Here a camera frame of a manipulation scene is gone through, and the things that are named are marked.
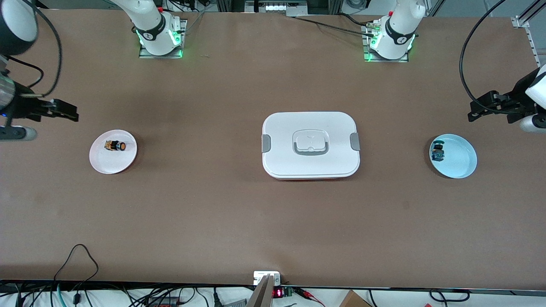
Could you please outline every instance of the connector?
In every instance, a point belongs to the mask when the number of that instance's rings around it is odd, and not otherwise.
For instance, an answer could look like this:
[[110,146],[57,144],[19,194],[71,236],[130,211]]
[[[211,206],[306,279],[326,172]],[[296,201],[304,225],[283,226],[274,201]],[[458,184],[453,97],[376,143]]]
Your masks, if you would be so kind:
[[305,298],[305,299],[308,299],[308,300],[312,300],[311,297],[313,296],[312,294],[310,294],[309,292],[303,290],[302,288],[296,288],[296,287],[293,287],[293,290],[294,290],[294,293],[296,293],[297,295]]
[[214,294],[212,296],[214,297],[214,307],[223,307],[222,302],[220,302],[220,298],[218,297],[218,293],[216,292],[216,288],[214,288]]
[[74,294],[74,298],[72,298],[72,304],[78,305],[81,302],[81,294],[76,293]]

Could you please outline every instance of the small object on plate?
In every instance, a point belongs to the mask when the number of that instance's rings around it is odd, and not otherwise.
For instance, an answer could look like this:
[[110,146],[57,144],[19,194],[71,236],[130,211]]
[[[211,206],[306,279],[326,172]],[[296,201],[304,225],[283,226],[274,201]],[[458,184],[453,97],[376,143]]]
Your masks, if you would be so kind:
[[[107,141],[116,140],[114,147],[124,143],[124,150],[105,150]],[[137,141],[129,132],[123,130],[112,130],[103,133],[98,137],[89,150],[89,162],[99,173],[116,174],[128,168],[137,156]]]
[[433,161],[443,161],[445,155],[444,151],[442,150],[444,141],[434,141],[432,142],[434,144],[434,148],[432,149],[432,160]]
[[120,141],[106,141],[106,143],[104,144],[104,148],[111,151],[124,151],[125,147],[125,143]]
[[430,144],[429,159],[442,175],[456,179],[470,176],[478,165],[474,147],[455,134],[443,134],[435,138]]

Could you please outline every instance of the brown table surface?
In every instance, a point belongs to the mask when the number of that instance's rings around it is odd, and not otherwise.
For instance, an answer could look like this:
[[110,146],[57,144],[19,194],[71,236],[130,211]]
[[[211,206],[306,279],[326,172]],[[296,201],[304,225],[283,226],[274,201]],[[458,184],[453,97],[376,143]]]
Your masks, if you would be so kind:
[[[205,14],[181,60],[138,59],[122,11],[47,15],[64,47],[52,97],[77,105],[80,122],[17,120],[38,139],[0,145],[1,278],[51,279],[84,243],[100,265],[95,280],[248,284],[254,270],[274,269],[294,285],[546,290],[546,142],[502,115],[468,123],[458,60],[476,19],[426,18],[410,63],[368,63],[359,36],[276,14]],[[21,57],[48,74],[37,91],[49,88],[56,54],[40,22]],[[35,78],[8,68],[24,84]],[[492,18],[465,68],[480,96],[509,91],[536,65],[524,30]],[[265,118],[322,110],[354,118],[359,170],[268,176]],[[111,129],[133,133],[139,155],[103,175],[88,151]],[[425,152],[443,133],[476,149],[467,179],[431,169]],[[92,271],[79,250],[60,278]]]

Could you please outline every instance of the white floor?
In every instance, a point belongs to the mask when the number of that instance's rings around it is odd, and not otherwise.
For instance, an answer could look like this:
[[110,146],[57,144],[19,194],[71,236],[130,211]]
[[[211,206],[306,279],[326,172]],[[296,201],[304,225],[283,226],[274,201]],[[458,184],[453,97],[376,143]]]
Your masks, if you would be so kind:
[[[316,298],[321,300],[326,307],[339,307],[348,290],[337,289],[306,289],[311,292]],[[142,297],[150,292],[150,290],[131,290],[130,294],[134,297]],[[181,293],[181,300],[186,301],[190,298],[193,290],[191,288],[184,289]],[[201,288],[200,292],[209,301],[209,306],[214,306],[212,297],[212,288]],[[249,299],[252,291],[242,288],[218,288],[218,296],[222,304],[229,304],[241,299]],[[88,291],[93,307],[128,307],[130,301],[127,296],[121,291],[112,290],[94,290]],[[177,296],[179,291],[176,291],[172,296]],[[366,290],[356,290],[364,300],[370,303],[370,297]],[[79,307],[90,307],[85,295],[82,294],[82,301],[78,304]],[[447,299],[460,299],[464,294],[446,293]],[[72,297],[74,292],[62,292],[63,300],[67,307],[72,307]],[[375,290],[373,297],[377,307],[424,307],[430,304],[432,307],[444,307],[444,304],[438,303],[430,299],[428,292],[409,292],[409,291],[383,291]],[[24,307],[28,307],[32,299],[27,299]],[[280,299],[274,299],[272,307],[285,307],[296,303],[295,307],[321,307],[318,303],[303,299],[299,296],[292,296]],[[0,298],[0,306],[11,307],[15,306],[15,294]],[[57,298],[57,294],[53,295],[53,306],[62,307]],[[190,300],[186,307],[206,307],[205,300],[196,294]],[[546,306],[546,297],[532,296],[508,296],[494,294],[472,294],[470,299],[463,303],[448,303],[449,307],[539,307]],[[51,307],[49,293],[43,293],[34,304],[34,307]]]

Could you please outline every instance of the power cord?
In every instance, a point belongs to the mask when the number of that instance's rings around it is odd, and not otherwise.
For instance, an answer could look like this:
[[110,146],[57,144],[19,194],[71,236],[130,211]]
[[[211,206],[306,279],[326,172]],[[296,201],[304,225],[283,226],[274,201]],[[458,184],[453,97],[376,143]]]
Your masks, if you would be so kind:
[[[76,284],[74,286],[73,289],[76,289],[76,294],[74,295],[74,299],[73,299],[73,304],[74,305],[77,305],[78,303],[80,303],[80,300],[81,300],[81,295],[79,294],[79,291],[80,291],[80,286],[84,283],[86,283],[89,279],[95,277],[95,275],[99,272],[99,264],[97,263],[97,261],[93,258],[93,256],[91,256],[91,253],[89,252],[89,249],[87,249],[87,246],[85,246],[84,244],[76,244],[74,245],[74,247],[72,247],[72,249],[70,250],[70,253],[68,254],[68,257],[67,259],[64,261],[63,265],[59,268],[59,270],[57,270],[57,272],[55,273],[55,276],[53,276],[53,282],[52,282],[52,285],[55,284],[55,281],[57,280],[57,275],[61,272],[62,269],[64,269],[64,267],[67,265],[68,261],[70,260],[70,257],[72,256],[72,253],[74,252],[74,250],[78,247],[78,246],[81,246],[85,249],[85,252],[87,253],[87,256],[89,257],[89,259],[93,262],[93,264],[95,265],[95,272],[89,276],[88,278],[86,278],[85,280],[83,281],[80,281],[78,284]],[[51,297],[51,307],[53,307],[53,291],[50,292],[50,297]],[[61,300],[61,303],[64,304],[64,302],[62,301],[62,298],[61,298],[61,293],[60,293],[60,285],[58,284],[57,285],[57,293],[59,295],[59,298]]]
[[205,299],[206,307],[209,307],[209,301],[206,299],[206,297],[204,295],[202,295],[201,292],[199,292],[198,288],[196,288],[195,291],[197,292],[197,294],[199,294],[200,296],[202,296]]
[[297,295],[305,299],[312,300],[313,302],[319,303],[320,305],[322,305],[322,307],[326,307],[324,303],[322,303],[318,298],[312,295],[309,291],[305,291],[300,287],[292,287],[292,290],[294,290],[294,293],[296,293]]
[[375,300],[373,299],[372,291],[368,289],[368,292],[370,293],[370,300],[372,301],[373,307],[377,307],[377,304],[375,303]]
[[487,12],[485,12],[485,14],[478,20],[476,25],[474,25],[474,27],[472,28],[472,30],[468,34],[468,37],[466,38],[464,44],[462,45],[461,56],[459,57],[459,75],[461,77],[462,86],[465,88],[466,93],[472,99],[472,101],[474,101],[480,107],[484,108],[487,111],[492,112],[493,114],[519,114],[520,112],[517,112],[517,111],[508,112],[508,111],[503,111],[503,110],[495,110],[495,109],[490,109],[490,108],[482,105],[481,102],[478,101],[478,99],[472,94],[472,92],[468,88],[468,85],[466,84],[466,80],[465,80],[465,75],[462,72],[462,61],[463,61],[463,59],[465,57],[466,46],[468,45],[468,42],[470,41],[470,38],[472,38],[472,35],[474,35],[474,32],[479,27],[479,25],[485,20],[485,18],[487,16],[489,16],[489,14],[491,14],[491,12],[494,11],[497,7],[499,7],[499,5],[504,3],[504,1],[506,1],[506,0],[500,0],[499,2],[497,2],[497,4],[493,5]]
[[297,19],[297,20],[302,20],[302,21],[311,22],[311,23],[314,23],[314,24],[316,24],[316,25],[320,25],[320,26],[324,26],[324,27],[336,29],[336,30],[339,30],[339,31],[344,31],[344,32],[348,32],[348,33],[354,33],[354,34],[358,34],[358,35],[364,35],[364,36],[367,36],[367,37],[373,37],[373,34],[371,34],[371,33],[364,33],[364,32],[359,32],[359,31],[344,29],[344,28],[340,28],[340,27],[336,27],[336,26],[332,26],[332,25],[327,25],[327,24],[325,24],[325,23],[318,22],[318,21],[315,21],[315,20],[303,19],[303,18],[299,18],[299,17],[292,17],[292,18]]
[[174,5],[175,7],[177,7],[180,11],[184,11],[184,10],[183,10],[181,7],[179,7],[179,5],[182,6],[182,7],[188,8],[188,9],[190,9],[190,10],[192,10],[192,11],[195,10],[195,11],[199,12],[198,9],[192,8],[192,7],[190,7],[189,5],[183,4],[181,1],[178,1],[178,3],[175,3],[173,0],[169,0],[169,2],[170,2],[172,5]]
[[218,293],[216,292],[216,287],[214,287],[214,294],[212,295],[214,297],[214,307],[223,307],[222,302],[220,302],[220,298],[218,297]]
[[365,21],[365,22],[358,22],[354,18],[352,18],[349,14],[345,14],[343,12],[340,12],[338,15],[346,17],[348,20],[350,20],[352,23],[355,23],[359,26],[366,26],[368,23],[373,22],[373,20]]
[[186,303],[188,303],[190,300],[192,300],[192,298],[195,296],[195,288],[192,288],[193,289],[193,294],[192,296],[185,302],[181,302],[180,301],[180,295],[182,294],[182,290],[184,290],[184,288],[181,288],[180,289],[180,292],[178,293],[178,305],[184,305]]
[[[432,293],[438,293],[442,299],[437,299],[435,298]],[[448,307],[447,303],[450,302],[450,303],[462,303],[462,302],[466,302],[468,299],[470,299],[470,292],[465,292],[466,293],[466,297],[464,298],[461,298],[461,299],[446,299],[446,297],[443,295],[443,293],[438,290],[438,289],[431,289],[429,291],[429,296],[431,299],[437,301],[438,303],[444,303],[444,305],[446,307]]]
[[51,94],[55,87],[57,87],[57,83],[59,82],[59,77],[61,75],[61,68],[63,64],[63,46],[61,45],[61,37],[59,36],[59,33],[57,32],[57,29],[55,29],[55,26],[49,21],[49,19],[42,13],[36,5],[32,4],[29,0],[22,0],[25,2],[29,7],[32,8],[36,14],[40,15],[42,19],[44,19],[45,23],[51,28],[51,31],[53,31],[53,35],[55,36],[55,40],[57,41],[57,49],[58,49],[58,62],[57,62],[57,73],[55,74],[55,79],[53,81],[53,85],[51,85],[51,88],[43,93],[43,94],[21,94],[24,97],[46,97],[47,95]]
[[5,56],[5,57],[6,57],[8,60],[12,60],[12,61],[17,62],[17,63],[19,63],[19,64],[22,64],[22,65],[28,66],[28,67],[30,67],[30,68],[36,69],[36,70],[40,73],[40,76],[36,79],[36,81],[34,81],[34,83],[32,83],[32,84],[30,84],[30,85],[27,86],[28,88],[31,88],[31,87],[33,87],[34,85],[40,83],[40,81],[44,78],[44,71],[43,71],[41,68],[39,68],[38,66],[32,65],[32,64],[30,64],[30,63],[27,63],[27,62],[25,62],[25,61],[22,61],[22,60],[20,60],[20,59],[18,59],[18,58],[14,58],[14,57],[9,56],[9,55],[8,55],[8,56]]

